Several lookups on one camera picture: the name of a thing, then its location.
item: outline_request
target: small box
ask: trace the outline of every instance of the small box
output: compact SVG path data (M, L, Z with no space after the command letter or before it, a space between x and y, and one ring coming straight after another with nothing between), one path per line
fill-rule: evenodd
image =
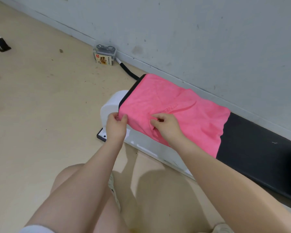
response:
M116 47L110 44L99 43L93 49L93 55L97 63L112 65L116 55Z

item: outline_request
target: finger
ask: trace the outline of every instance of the finger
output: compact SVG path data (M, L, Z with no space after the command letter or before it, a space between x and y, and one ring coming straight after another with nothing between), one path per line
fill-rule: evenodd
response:
M127 116L127 114L124 114L122 119L121 119L121 123L127 124L127 120L128 120L128 116Z
M108 119L115 119L119 114L117 112L108 115Z
M168 118L168 115L169 114L152 114L153 117L157 118L157 119L163 119L163 120L166 120Z
M156 127L157 129L159 129L159 127L160 127L160 122L159 121L157 121L157 120L155 120L155 119L151 119L150 120L150 123L151 123L151 125L153 126L153 127Z

